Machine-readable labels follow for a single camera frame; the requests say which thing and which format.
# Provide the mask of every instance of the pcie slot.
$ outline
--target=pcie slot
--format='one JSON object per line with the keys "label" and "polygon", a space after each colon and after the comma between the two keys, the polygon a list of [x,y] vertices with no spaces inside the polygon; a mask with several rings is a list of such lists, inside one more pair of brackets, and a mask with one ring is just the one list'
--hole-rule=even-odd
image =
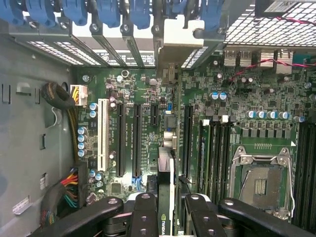
{"label": "pcie slot", "polygon": [[186,105],[184,108],[182,173],[187,178],[190,177],[192,123],[193,123],[193,106]]}
{"label": "pcie slot", "polygon": [[109,100],[98,99],[98,170],[108,168]]}
{"label": "pcie slot", "polygon": [[116,154],[116,170],[117,177],[123,177],[125,174],[125,105],[117,105],[117,154]]}
{"label": "pcie slot", "polygon": [[133,177],[141,175],[141,148],[142,148],[142,106],[134,105],[133,116]]}

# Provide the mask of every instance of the ram slot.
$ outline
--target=ram slot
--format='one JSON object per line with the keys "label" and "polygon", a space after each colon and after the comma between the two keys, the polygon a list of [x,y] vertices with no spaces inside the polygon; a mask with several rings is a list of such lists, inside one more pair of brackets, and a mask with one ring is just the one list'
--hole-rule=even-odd
{"label": "ram slot", "polygon": [[183,125],[183,162],[182,173],[190,177],[190,157],[192,143],[192,123],[193,123],[193,106],[185,106],[184,109],[184,125]]}
{"label": "ram slot", "polygon": [[125,174],[125,105],[118,104],[117,107],[117,155],[116,170],[117,177],[123,177]]}
{"label": "ram slot", "polygon": [[316,228],[316,125],[299,128],[292,223],[300,228]]}
{"label": "ram slot", "polygon": [[141,175],[141,148],[142,148],[142,106],[134,105],[133,116],[133,177]]}
{"label": "ram slot", "polygon": [[106,171],[109,161],[109,100],[98,100],[98,170]]}

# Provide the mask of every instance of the perforated metal mesh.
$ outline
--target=perforated metal mesh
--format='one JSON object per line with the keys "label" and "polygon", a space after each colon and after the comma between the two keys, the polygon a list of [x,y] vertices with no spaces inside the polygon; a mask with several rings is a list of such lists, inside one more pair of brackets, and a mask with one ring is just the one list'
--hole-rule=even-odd
{"label": "perforated metal mesh", "polygon": [[[316,26],[270,18],[254,18],[250,5],[228,29],[228,45],[316,47]],[[316,3],[298,3],[283,17],[316,22]]]}
{"label": "perforated metal mesh", "polygon": [[66,62],[69,62],[69,63],[71,63],[73,65],[83,65],[82,62],[77,61],[76,59],[68,56],[67,54],[59,51],[58,49],[56,49],[56,48],[54,48],[54,47],[52,47],[52,46],[50,46],[50,45],[48,45],[48,44],[46,44],[44,42],[41,42],[41,41],[28,41],[27,43],[29,43],[29,44],[31,44],[31,45],[33,45],[33,46],[35,46],[35,47],[37,47],[37,48],[39,48],[41,50],[44,50],[45,52],[50,53],[50,54],[52,54],[52,55],[54,55],[54,56],[56,56],[56,57],[58,57],[58,58],[60,58],[60,59],[62,59],[64,61],[66,61]]}

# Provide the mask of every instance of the blue plastic tab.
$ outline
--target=blue plastic tab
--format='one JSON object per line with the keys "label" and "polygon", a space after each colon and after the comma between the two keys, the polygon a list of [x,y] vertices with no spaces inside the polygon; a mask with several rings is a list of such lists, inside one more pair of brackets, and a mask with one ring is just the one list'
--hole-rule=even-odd
{"label": "blue plastic tab", "polygon": [[150,25],[149,0],[131,0],[129,15],[138,30],[147,29]]}
{"label": "blue plastic tab", "polygon": [[120,14],[118,0],[98,0],[99,19],[109,28],[119,27]]}
{"label": "blue plastic tab", "polygon": [[0,1],[0,18],[16,26],[24,24],[22,7],[16,0]]}
{"label": "blue plastic tab", "polygon": [[88,11],[84,0],[63,0],[65,16],[77,26],[85,26],[88,19]]}
{"label": "blue plastic tab", "polygon": [[224,0],[202,0],[201,20],[205,22],[205,31],[212,32],[218,29],[221,19]]}
{"label": "blue plastic tab", "polygon": [[56,25],[54,8],[50,0],[26,0],[30,17],[48,28]]}

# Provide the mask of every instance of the green circuit board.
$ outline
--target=green circuit board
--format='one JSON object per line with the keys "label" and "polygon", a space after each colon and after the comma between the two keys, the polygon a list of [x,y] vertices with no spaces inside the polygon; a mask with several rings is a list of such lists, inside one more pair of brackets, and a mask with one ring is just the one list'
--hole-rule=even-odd
{"label": "green circuit board", "polygon": [[[91,181],[90,192],[98,198],[115,195],[126,200],[131,193],[145,191],[146,175],[157,173],[157,150],[164,145],[164,132],[171,131],[174,135],[180,135],[177,172],[187,176],[192,192],[207,194],[215,203],[224,197],[243,199],[243,196],[251,195],[253,199],[248,202],[267,212],[275,214],[281,209],[291,211],[299,132],[299,123],[295,118],[307,117],[308,112],[315,109],[315,104],[309,100],[313,86],[305,88],[307,82],[315,85],[315,74],[293,68],[292,74],[287,75],[289,81],[284,82],[281,81],[284,75],[280,77],[272,69],[258,67],[231,82],[237,68],[210,64],[198,71],[181,72],[181,82],[177,84],[163,85],[161,79],[156,78],[154,70],[128,70],[128,76],[121,82],[118,76],[123,74],[122,71],[77,69],[78,84],[88,87],[88,104],[113,96],[126,109],[125,174],[117,177],[116,162],[107,160],[109,167],[103,172],[102,186],[97,187],[96,182]],[[90,80],[84,82],[83,75],[88,75]],[[247,80],[252,78],[253,81],[239,83],[241,77]],[[113,87],[111,91],[107,89],[108,84]],[[273,93],[265,92],[269,88],[274,89]],[[216,93],[225,93],[226,98],[212,99]],[[142,108],[141,130],[138,130],[141,131],[141,186],[133,183],[132,177],[134,105],[141,105]],[[151,124],[152,105],[158,107],[156,125]],[[174,127],[165,127],[164,114],[169,110],[180,120],[179,133]],[[251,112],[254,112],[253,118],[249,116]],[[264,117],[259,118],[257,112],[264,112]],[[276,118],[268,118],[268,112],[275,112]],[[90,118],[89,113],[89,108],[80,108],[79,126],[88,129],[87,155],[83,159],[92,164],[90,161],[98,155],[98,136],[96,126],[91,126],[96,120]],[[117,113],[118,110],[109,109],[110,151],[114,151],[118,143]],[[287,113],[288,117],[281,118],[282,113]],[[245,154],[253,155],[255,161],[246,165],[233,164],[236,151],[241,146]],[[276,157],[284,149],[289,164],[280,165],[274,159],[258,159],[260,156]],[[249,171],[261,175],[252,177]],[[254,183],[249,184],[246,180],[253,180]],[[277,195],[270,197],[274,203],[269,203],[266,200],[269,189],[265,186],[270,188],[273,182],[277,183],[277,186],[274,185]]]}

